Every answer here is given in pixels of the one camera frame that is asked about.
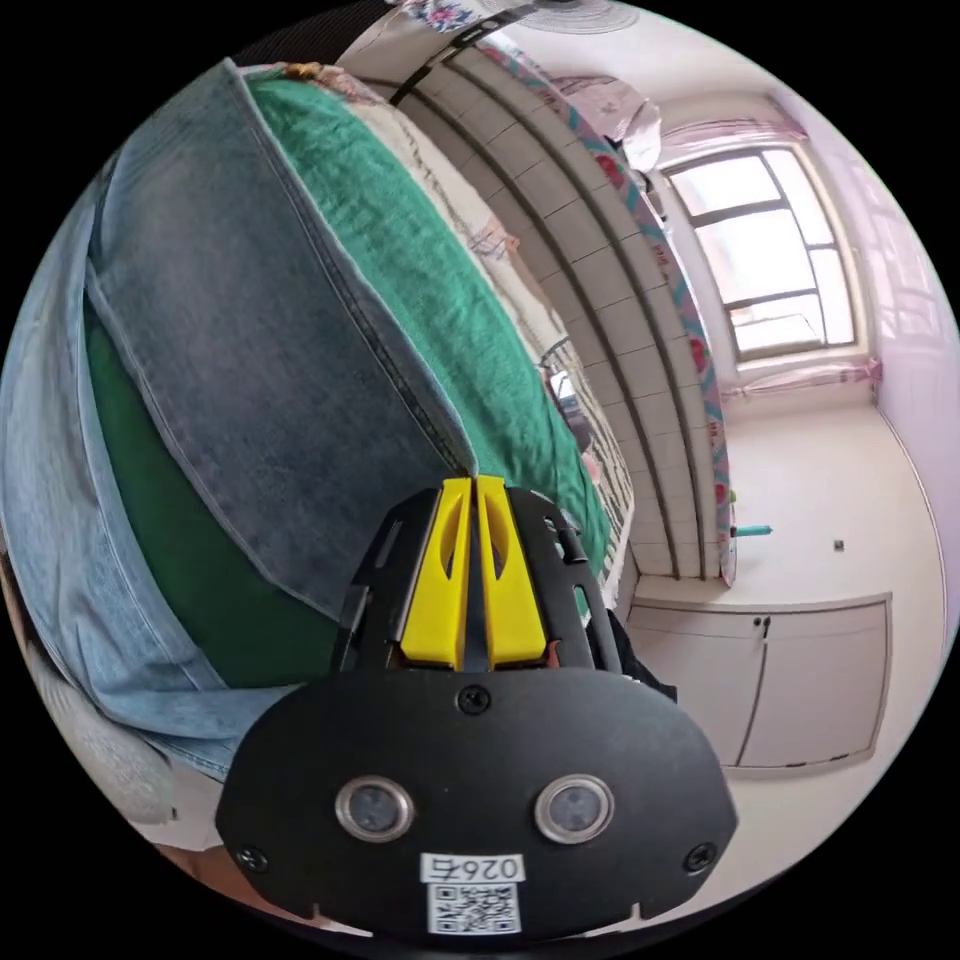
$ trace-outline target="qr code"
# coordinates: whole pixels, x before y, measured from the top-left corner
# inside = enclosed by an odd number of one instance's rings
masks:
[[[515,883],[431,883],[430,932],[496,936],[520,932]]]

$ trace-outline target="window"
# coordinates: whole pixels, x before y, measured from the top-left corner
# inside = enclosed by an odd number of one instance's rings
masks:
[[[738,362],[856,341],[836,236],[791,149],[714,155],[666,175],[710,264]]]

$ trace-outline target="label sticker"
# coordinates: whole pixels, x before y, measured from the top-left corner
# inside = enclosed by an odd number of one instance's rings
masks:
[[[520,932],[517,884],[523,856],[420,855],[427,888],[427,928],[432,934],[489,937]]]
[[[526,879],[520,853],[499,857],[420,854],[421,883],[523,883]]]

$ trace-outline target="cabinet door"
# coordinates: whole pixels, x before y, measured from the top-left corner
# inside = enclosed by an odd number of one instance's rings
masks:
[[[886,630],[883,604],[773,614],[741,766],[824,763],[869,750],[883,704]]]
[[[658,680],[677,688],[679,705],[704,732],[720,763],[734,766],[750,726],[763,659],[753,618],[707,615],[720,619],[711,624],[710,636],[703,615],[657,610],[651,627],[644,625],[648,612],[654,611],[635,607],[628,621],[637,656]]]

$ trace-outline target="denim fabric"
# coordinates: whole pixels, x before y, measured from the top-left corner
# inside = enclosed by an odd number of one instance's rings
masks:
[[[227,65],[124,146],[87,289],[208,508],[328,616],[390,507],[475,470],[445,394]]]
[[[472,472],[472,454],[232,64],[154,114],[85,191],[5,361],[0,523],[64,676],[222,778],[289,688],[227,689],[160,595],[100,432],[84,295],[210,509],[265,575],[324,612],[338,612],[386,509]]]

